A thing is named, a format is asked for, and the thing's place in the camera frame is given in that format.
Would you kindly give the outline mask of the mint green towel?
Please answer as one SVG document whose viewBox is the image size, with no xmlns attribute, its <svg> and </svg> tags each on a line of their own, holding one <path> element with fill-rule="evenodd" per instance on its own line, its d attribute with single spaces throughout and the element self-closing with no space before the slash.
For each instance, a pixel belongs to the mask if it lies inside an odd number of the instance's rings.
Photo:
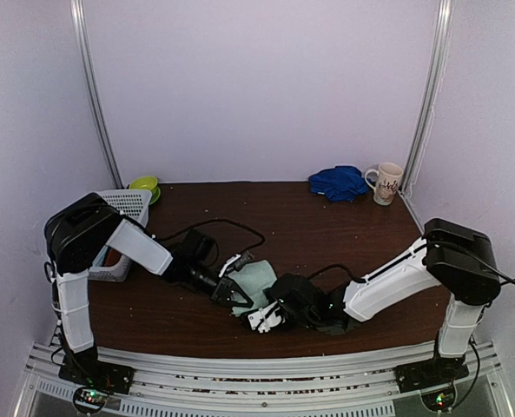
<svg viewBox="0 0 515 417">
<path fill-rule="evenodd" d="M 254 303 L 251 308 L 232 307 L 231 313 L 236 318 L 265 308 L 269 301 L 264 291 L 272 287 L 277 280 L 276 273 L 268 261 L 249 263 L 241 271 L 232 272 L 229 278 L 235 281 Z"/>
</svg>

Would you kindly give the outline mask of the blue cloth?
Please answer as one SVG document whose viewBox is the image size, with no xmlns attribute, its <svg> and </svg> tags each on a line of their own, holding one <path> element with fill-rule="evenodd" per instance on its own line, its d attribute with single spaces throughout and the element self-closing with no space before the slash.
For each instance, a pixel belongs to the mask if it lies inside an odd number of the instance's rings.
<svg viewBox="0 0 515 417">
<path fill-rule="evenodd" d="M 308 183 L 312 193 L 323 195 L 331 202 L 352 202 L 369 190 L 362 172 L 351 165 L 323 169 L 309 176 Z"/>
</svg>

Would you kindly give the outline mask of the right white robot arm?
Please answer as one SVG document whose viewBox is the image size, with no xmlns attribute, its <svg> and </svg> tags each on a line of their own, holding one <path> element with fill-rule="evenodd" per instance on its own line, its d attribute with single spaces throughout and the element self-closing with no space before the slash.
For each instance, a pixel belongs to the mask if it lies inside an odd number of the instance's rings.
<svg viewBox="0 0 515 417">
<path fill-rule="evenodd" d="M 496 268 L 488 235 L 433 218 L 406 251 L 329 293 L 310 277 L 285 274 L 266 294 L 281 318 L 339 335 L 421 291 L 446 288 L 451 297 L 438 333 L 438 353 L 424 367 L 425 377 L 440 384 L 457 370 L 485 306 L 500 294 Z"/>
</svg>

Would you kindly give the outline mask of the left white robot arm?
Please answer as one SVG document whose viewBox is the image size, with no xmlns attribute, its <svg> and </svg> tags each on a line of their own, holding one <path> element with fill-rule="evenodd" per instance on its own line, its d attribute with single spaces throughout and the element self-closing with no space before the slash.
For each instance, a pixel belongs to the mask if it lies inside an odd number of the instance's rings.
<svg viewBox="0 0 515 417">
<path fill-rule="evenodd" d="M 103 247 L 109 247 L 165 281 L 202 291 L 224 307 L 251 308 L 252 298 L 229 277 L 251 261 L 247 248 L 213 271 L 204 262 L 217 244 L 193 224 L 179 231 L 171 248 L 141 223 L 113 208 L 95 192 L 85 195 L 46 223 L 44 236 L 61 321 L 65 364 L 86 386 L 98 384 L 104 368 L 89 321 L 89 271 Z"/>
</svg>

